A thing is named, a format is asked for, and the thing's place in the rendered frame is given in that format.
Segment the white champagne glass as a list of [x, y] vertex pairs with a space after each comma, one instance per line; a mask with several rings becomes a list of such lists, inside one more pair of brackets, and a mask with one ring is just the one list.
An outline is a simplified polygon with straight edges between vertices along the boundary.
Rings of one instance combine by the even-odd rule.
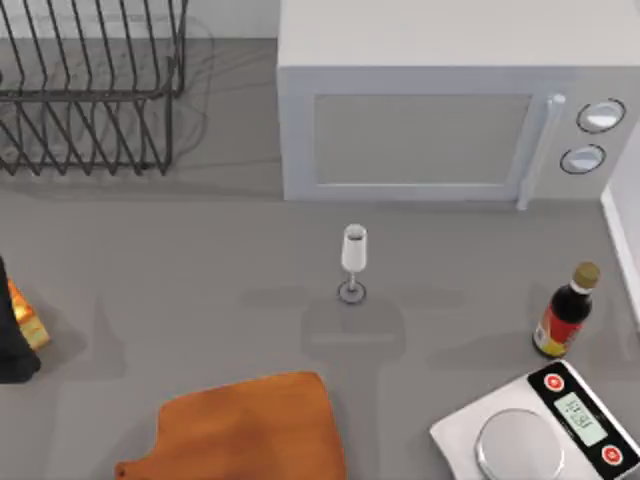
[[347, 275], [339, 285], [337, 294], [339, 299], [348, 305], [361, 304], [367, 295], [366, 287], [358, 280], [368, 260], [368, 233], [360, 224], [350, 224], [344, 229], [341, 266]]

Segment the pale microwave door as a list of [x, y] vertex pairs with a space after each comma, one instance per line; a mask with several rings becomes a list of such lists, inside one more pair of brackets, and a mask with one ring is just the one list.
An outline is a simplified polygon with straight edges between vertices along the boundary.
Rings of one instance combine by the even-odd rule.
[[529, 68], [280, 68], [285, 196], [513, 201], [550, 93]]

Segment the orange wooden cutting board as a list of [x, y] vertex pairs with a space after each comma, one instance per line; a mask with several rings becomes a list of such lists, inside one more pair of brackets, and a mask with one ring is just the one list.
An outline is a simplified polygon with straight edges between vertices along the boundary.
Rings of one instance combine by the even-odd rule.
[[158, 411], [151, 450], [114, 480], [348, 480], [327, 389], [311, 371], [176, 397]]

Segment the pale microwave oven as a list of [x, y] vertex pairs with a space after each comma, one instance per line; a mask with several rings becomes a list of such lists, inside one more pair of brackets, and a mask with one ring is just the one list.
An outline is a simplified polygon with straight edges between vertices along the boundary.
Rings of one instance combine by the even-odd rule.
[[[566, 104], [535, 186], [536, 200], [596, 200], [640, 120], [640, 0], [282, 0], [283, 67], [529, 68]], [[600, 134], [576, 123], [609, 98], [625, 118]], [[559, 165], [570, 149], [602, 147], [585, 175]]]

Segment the dark sauce bottle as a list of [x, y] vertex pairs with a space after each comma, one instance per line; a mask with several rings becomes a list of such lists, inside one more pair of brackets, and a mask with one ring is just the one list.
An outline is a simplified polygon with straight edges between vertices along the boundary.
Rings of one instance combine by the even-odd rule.
[[571, 280], [558, 288], [537, 323], [532, 341], [549, 358], [564, 357], [592, 311], [592, 292], [600, 279], [593, 262], [580, 263]]

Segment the small microwave knob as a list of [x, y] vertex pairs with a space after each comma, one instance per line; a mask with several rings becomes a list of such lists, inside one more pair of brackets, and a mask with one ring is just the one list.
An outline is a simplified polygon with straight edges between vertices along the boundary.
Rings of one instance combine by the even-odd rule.
[[606, 151], [595, 144], [567, 150], [561, 157], [560, 168], [569, 175], [585, 175], [597, 170], [606, 160]]

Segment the white kitchen scale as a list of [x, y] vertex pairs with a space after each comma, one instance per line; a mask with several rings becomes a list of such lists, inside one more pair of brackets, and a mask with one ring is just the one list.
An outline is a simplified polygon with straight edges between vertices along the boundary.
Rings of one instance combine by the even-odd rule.
[[640, 444], [565, 360], [518, 377], [434, 423], [455, 480], [625, 480]]

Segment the orange box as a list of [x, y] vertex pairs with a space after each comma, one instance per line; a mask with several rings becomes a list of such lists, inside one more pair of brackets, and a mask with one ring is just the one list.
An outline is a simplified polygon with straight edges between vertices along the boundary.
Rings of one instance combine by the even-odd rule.
[[22, 335], [32, 350], [37, 351], [51, 342], [51, 337], [32, 305], [14, 282], [8, 280], [11, 303]]

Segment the large microwave knob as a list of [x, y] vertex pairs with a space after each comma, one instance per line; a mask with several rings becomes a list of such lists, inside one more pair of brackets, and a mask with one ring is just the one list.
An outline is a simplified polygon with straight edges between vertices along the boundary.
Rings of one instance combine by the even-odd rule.
[[615, 128], [626, 116], [626, 107], [618, 99], [609, 98], [586, 104], [578, 113], [577, 126], [586, 133], [600, 134]]

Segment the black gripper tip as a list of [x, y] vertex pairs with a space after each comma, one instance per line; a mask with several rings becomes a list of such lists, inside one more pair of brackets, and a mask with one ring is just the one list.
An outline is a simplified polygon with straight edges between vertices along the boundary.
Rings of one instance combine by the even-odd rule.
[[26, 383], [40, 368], [39, 357], [19, 328], [4, 260], [0, 256], [0, 385]]

